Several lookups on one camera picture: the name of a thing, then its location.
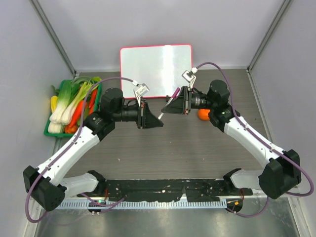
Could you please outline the pink framed whiteboard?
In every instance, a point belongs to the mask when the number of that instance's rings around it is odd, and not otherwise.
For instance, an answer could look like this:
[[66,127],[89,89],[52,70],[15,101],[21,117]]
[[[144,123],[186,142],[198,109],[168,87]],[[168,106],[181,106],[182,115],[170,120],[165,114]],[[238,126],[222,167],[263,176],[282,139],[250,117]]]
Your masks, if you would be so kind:
[[145,98],[171,96],[187,82],[182,73],[193,65],[189,44],[124,47],[120,50],[120,76],[144,83]]

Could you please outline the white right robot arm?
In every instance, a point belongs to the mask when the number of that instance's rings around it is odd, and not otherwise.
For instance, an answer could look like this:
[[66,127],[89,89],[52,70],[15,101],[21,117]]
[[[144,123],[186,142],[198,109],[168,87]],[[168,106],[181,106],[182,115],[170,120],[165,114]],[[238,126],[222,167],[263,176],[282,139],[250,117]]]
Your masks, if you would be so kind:
[[246,148],[260,163],[262,170],[235,169],[228,173],[223,189],[229,195],[242,188],[262,190],[269,198],[277,199],[301,182],[300,158],[296,151],[276,146],[252,128],[229,104],[230,92],[225,82],[214,80],[206,94],[183,86],[162,113],[187,115],[192,109],[209,110],[212,125]]

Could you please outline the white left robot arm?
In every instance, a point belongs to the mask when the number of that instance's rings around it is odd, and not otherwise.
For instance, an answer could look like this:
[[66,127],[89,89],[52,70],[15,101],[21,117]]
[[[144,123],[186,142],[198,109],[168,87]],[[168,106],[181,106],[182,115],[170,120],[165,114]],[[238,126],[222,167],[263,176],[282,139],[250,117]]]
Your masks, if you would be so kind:
[[135,122],[139,129],[163,127],[146,100],[128,105],[121,89],[107,89],[102,95],[100,109],[86,117],[82,129],[78,129],[46,162],[37,168],[28,166],[23,171],[26,191],[47,212],[57,208],[68,197],[82,193],[94,197],[103,195],[107,184],[100,173],[90,170],[77,177],[65,178],[65,175],[87,151],[114,130],[116,122],[121,121]]

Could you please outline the magenta marker cap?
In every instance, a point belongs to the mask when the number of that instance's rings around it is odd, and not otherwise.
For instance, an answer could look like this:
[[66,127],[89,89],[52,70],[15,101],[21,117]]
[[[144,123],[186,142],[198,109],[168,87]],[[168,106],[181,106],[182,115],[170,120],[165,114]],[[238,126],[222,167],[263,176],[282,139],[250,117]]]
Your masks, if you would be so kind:
[[176,90],[174,91],[172,95],[172,98],[175,98],[178,95],[179,91],[180,91],[180,88],[176,88]]

